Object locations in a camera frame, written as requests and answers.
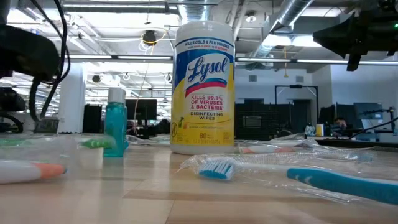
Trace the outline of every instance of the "yellow label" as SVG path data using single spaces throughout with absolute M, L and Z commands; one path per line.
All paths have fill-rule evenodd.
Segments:
M 171 143 L 234 144 L 233 45 L 211 37 L 176 45 Z

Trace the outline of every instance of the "toothbrush handle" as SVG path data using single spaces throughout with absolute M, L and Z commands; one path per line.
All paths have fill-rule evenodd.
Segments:
M 398 182 L 354 177 L 311 168 L 289 168 L 287 177 L 323 190 L 398 205 Z

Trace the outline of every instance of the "blue toothbrush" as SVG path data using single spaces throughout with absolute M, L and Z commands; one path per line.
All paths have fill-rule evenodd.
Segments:
M 199 168 L 199 175 L 211 179 L 230 180 L 239 169 L 277 170 L 285 172 L 289 179 L 322 190 L 398 205 L 398 182 L 396 181 L 354 177 L 323 169 L 268 164 L 237 164 L 232 159 L 215 159 L 204 163 Z

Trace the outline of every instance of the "toothbrush head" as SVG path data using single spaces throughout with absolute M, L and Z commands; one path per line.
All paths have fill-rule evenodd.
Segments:
M 209 179 L 231 180 L 234 165 L 225 160 L 207 161 L 201 165 L 198 174 Z

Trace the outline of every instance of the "lysol disinfecting wipes container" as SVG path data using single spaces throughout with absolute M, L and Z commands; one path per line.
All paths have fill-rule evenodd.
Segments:
M 170 131 L 173 152 L 233 151 L 233 43 L 227 24 L 197 21 L 178 29 Z

